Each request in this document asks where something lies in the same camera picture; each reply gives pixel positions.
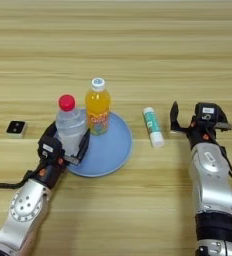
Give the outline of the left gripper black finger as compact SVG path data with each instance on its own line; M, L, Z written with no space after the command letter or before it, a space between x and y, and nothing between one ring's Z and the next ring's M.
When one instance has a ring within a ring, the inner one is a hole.
M89 146L89 141L90 141L90 130L87 130L81 139L81 142L79 144L79 152L76 156L76 159L79 163L82 162L82 160L87 152L87 149Z
M57 134L57 127L56 127L56 123L53 122L51 123L46 130L44 131L44 133L42 134L41 138L44 139L45 137L50 137L50 138L54 138Z

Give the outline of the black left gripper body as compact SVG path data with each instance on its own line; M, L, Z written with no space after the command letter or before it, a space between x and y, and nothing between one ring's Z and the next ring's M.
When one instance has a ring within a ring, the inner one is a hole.
M39 153L40 165L38 171L34 174L34 180L52 189L61 174L70 164L78 165L80 160L74 156L56 155L53 156L48 151L42 150Z

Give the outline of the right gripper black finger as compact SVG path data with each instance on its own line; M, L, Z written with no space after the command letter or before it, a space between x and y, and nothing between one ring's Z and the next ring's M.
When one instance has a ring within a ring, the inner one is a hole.
M174 102L170 110L170 129L172 132L187 133L188 128L181 127L177 118L179 114L178 103Z
M220 123L227 123L228 122L226 114L224 113L224 111L221 107L218 107L218 121Z

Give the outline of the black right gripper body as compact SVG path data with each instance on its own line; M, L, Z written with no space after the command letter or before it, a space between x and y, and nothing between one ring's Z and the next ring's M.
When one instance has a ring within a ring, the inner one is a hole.
M191 144L212 143L216 144L216 130L229 131L232 125L224 118L205 120L193 116L188 127L187 138Z

